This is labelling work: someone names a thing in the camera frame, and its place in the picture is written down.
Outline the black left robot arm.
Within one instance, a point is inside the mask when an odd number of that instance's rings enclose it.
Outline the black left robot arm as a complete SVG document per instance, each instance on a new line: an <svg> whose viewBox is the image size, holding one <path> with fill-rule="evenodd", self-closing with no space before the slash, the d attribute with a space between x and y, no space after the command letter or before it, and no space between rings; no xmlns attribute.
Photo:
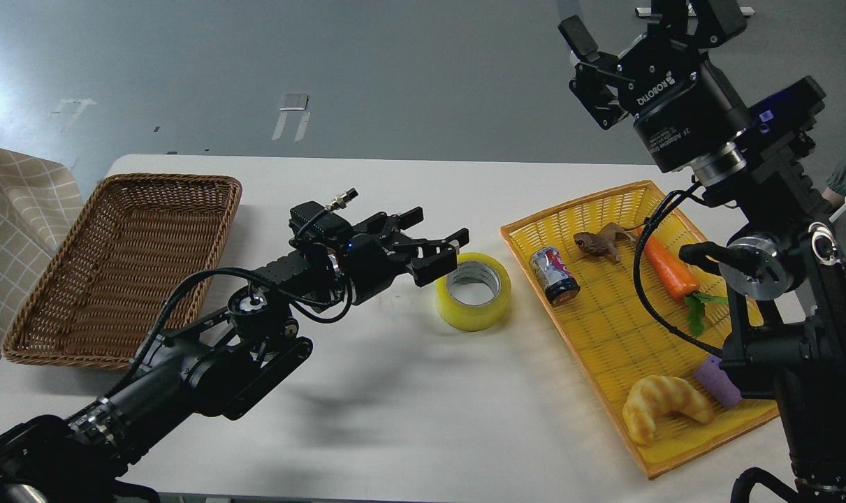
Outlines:
<svg viewBox="0 0 846 503"><path fill-rule="evenodd" d="M107 393L68 418L39 415L1 434L0 502L158 502L123 475L191 415L238 420L297 370L313 342L295 313L335 323L400 275L426 286L457 270L465 227L410 238L420 207L353 225L337 211L356 195L292 207L292 251L266 266L184 279Z"/></svg>

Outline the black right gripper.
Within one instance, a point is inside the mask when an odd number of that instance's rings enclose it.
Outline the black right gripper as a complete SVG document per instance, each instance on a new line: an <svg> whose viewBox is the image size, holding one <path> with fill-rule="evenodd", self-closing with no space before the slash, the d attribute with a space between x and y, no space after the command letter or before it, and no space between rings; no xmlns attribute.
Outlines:
<svg viewBox="0 0 846 503"><path fill-rule="evenodd" d="M578 15L559 25L576 58L569 89L604 130L628 116L663 173L716 152L748 127L747 106L709 54L747 29L736 1L652 1L646 34L618 58Z"/></svg>

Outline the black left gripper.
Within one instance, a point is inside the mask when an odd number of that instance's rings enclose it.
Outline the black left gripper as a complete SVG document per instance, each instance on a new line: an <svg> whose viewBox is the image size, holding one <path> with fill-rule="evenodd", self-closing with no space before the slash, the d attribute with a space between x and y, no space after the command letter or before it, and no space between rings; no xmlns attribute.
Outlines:
<svg viewBox="0 0 846 503"><path fill-rule="evenodd" d="M342 272L349 278L352 305L361 305L391 286L395 277L409 273L423 287L458 267L459 249L469 242L469 229L441 240L408 238L403 231L423 221L422 207L399 214L378 212L352 226L336 227L335 242Z"/></svg>

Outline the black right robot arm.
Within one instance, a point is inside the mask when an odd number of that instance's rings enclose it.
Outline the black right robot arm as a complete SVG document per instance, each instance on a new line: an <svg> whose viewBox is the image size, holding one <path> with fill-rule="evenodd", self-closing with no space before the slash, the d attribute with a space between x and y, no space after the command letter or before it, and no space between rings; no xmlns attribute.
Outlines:
<svg viewBox="0 0 846 503"><path fill-rule="evenodd" d="M731 333L697 346L743 398L776 402L789 443L794 488L754 467L731 500L761 484L787 502L846 502L846 258L799 163L825 94L806 76L745 105L709 50L746 26L735 1L653 1L621 55L599 50L577 15L559 30L577 63L569 88L596 123L634 117L660 170L692 169L704 205L735 203L747 219L726 245L679 252L727 286Z"/></svg>

